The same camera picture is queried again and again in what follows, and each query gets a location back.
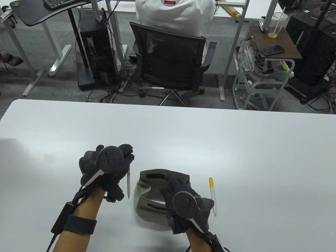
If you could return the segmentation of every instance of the chair backrest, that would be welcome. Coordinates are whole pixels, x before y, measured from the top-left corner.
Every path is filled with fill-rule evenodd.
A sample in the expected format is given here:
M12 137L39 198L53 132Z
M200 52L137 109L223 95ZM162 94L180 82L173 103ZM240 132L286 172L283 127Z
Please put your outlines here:
M138 53L141 78L159 86L192 89L202 64L205 38L173 34L130 22Z

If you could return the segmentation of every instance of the red label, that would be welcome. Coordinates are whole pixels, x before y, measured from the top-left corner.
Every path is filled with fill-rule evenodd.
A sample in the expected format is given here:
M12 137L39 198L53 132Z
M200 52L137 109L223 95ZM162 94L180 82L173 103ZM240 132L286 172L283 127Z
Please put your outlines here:
M165 4L176 4L175 1L165 1Z

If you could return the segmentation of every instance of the hand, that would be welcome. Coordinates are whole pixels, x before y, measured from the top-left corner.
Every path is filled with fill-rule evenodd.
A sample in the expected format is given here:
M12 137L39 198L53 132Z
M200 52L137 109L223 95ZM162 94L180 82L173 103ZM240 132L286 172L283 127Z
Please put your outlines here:
M207 198L200 197L185 181L179 178L175 178L173 175L168 174L165 176L167 186L162 187L160 192L166 202L168 225L172 228L173 234L180 234L186 232L189 228L192 228L198 236L202 236L209 229L208 218L210 211L214 206L214 201ZM178 192L188 192L196 199L199 212L193 219L199 226L199 230L190 220L180 217L174 206L173 198Z
M103 145L99 145L94 152L87 152L84 157L79 159L79 167L83 174L89 174L92 170L99 170L98 157L101 150L104 148ZM132 154L133 148L129 144L122 144L118 147L123 154L123 161L117 165L114 163L112 172L104 173L98 176L88 187L88 191L93 190L97 186L102 187L107 191L106 200L108 202L120 201L124 198L123 191L119 187L119 181L127 174L129 170L129 165L134 160L134 155Z

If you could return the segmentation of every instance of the smartphone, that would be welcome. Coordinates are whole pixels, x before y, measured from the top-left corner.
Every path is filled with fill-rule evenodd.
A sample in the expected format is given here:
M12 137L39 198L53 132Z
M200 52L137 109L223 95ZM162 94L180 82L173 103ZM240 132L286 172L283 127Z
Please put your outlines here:
M262 48L262 49L260 49L260 51L263 54L265 54L266 56L270 56L270 55L273 55L273 54L278 54L278 53L284 52L285 49L280 45L274 45L274 46Z

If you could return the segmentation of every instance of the chair wheel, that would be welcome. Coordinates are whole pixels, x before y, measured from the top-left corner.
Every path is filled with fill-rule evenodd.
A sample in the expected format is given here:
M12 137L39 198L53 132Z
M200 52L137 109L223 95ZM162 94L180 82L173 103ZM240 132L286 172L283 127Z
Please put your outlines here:
M198 91L200 94L204 94L205 93L205 88L200 88L199 91Z
M146 97L146 93L143 90L139 91L139 97L140 98L145 98Z

